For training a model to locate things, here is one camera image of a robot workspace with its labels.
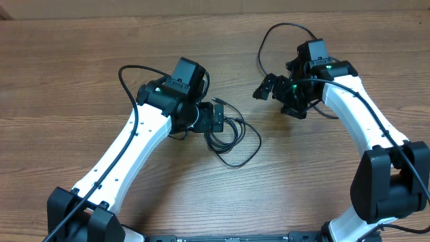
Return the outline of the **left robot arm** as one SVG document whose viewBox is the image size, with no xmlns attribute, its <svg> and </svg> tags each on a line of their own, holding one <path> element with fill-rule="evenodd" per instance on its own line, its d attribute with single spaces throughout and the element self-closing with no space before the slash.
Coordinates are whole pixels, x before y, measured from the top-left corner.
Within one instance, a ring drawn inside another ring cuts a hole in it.
<svg viewBox="0 0 430 242">
<path fill-rule="evenodd" d="M 145 241 L 123 225 L 118 214 L 146 160 L 169 135 L 220 132 L 221 115 L 203 102 L 210 76 L 205 68 L 180 58 L 172 75 L 126 91 L 132 113 L 109 149 L 71 190 L 57 187 L 47 201 L 46 241 Z"/>
</svg>

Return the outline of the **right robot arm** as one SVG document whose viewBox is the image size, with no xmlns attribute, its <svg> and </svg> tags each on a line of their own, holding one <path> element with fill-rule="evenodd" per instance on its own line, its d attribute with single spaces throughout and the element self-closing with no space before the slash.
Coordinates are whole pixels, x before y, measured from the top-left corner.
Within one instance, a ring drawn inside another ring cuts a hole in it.
<svg viewBox="0 0 430 242">
<path fill-rule="evenodd" d="M 308 241 L 379 241 L 385 228 L 429 203 L 429 147 L 412 142 L 384 117 L 346 60 L 337 61 L 322 39 L 297 48 L 289 77 L 266 74 L 255 99 L 273 98 L 282 113 L 304 119 L 324 103 L 340 119 L 361 157 L 350 187 L 351 206 Z"/>
</svg>

